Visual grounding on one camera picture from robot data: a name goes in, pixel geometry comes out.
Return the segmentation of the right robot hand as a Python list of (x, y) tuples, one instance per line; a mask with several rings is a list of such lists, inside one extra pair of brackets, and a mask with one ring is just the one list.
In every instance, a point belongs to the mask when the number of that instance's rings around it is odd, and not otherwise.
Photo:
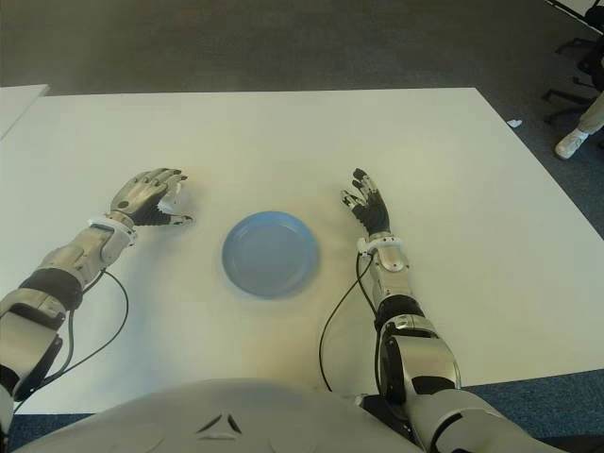
[(349, 191), (342, 191), (342, 202), (365, 228), (369, 236), (391, 233), (389, 212), (377, 184), (361, 168), (356, 168), (352, 177), (352, 185), (360, 195), (356, 196)]

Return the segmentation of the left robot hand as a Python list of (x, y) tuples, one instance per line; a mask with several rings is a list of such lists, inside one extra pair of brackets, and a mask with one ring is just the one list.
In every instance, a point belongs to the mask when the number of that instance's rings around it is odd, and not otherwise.
[(131, 178), (113, 197), (108, 218), (130, 227), (184, 226), (189, 215), (164, 212), (159, 207), (168, 192), (187, 177), (181, 170), (159, 168)]

